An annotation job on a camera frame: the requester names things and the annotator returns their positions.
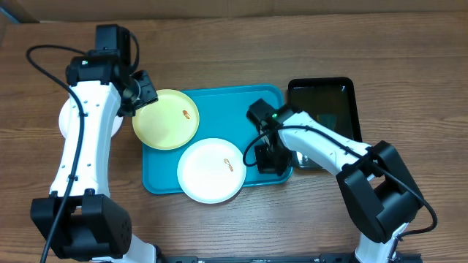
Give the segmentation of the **white plate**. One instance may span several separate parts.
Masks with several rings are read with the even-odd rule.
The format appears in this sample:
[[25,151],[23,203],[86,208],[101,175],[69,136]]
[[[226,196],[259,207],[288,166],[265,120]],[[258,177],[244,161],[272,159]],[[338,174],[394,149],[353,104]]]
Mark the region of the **white plate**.
[[[58,124],[59,124],[58,127],[63,138],[66,138],[67,133],[68,133],[69,111],[70,111],[70,99],[66,100],[66,102],[63,104],[61,111],[59,113],[59,117],[58,117]],[[111,132],[112,137],[114,137],[118,133],[123,123],[123,120],[124,120],[123,117],[116,116],[114,118],[112,132]]]
[[243,154],[231,142],[208,138],[190,145],[177,167],[178,183],[188,197],[217,204],[234,197],[246,180]]

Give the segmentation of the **green yellow sponge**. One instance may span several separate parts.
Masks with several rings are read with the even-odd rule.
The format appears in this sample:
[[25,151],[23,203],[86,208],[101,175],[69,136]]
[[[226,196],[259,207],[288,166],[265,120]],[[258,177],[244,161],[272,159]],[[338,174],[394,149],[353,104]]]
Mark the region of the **green yellow sponge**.
[[339,124],[338,117],[330,113],[317,115],[317,122],[331,130],[335,130],[337,125]]

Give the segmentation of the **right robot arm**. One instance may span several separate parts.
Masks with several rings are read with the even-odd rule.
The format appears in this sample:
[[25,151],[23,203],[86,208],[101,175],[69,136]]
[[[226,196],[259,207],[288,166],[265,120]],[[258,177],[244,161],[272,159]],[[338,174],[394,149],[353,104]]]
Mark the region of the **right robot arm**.
[[361,239],[352,254],[323,254],[322,262],[421,262],[419,254],[396,250],[423,196],[391,144],[356,142],[304,111],[288,105],[275,109],[263,99],[249,106],[246,117],[259,134],[249,143],[259,173],[282,175],[294,153],[302,153],[335,176]]

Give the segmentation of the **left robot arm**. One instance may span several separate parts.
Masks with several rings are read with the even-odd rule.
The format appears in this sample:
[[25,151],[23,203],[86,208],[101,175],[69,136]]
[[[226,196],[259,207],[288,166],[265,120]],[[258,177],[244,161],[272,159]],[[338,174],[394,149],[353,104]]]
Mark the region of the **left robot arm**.
[[110,197],[108,164],[114,120],[157,101],[138,69],[135,35],[116,24],[97,26],[94,48],[77,51],[61,86],[69,123],[56,178],[30,216],[45,252],[79,262],[156,262],[159,249],[133,234],[129,213]]

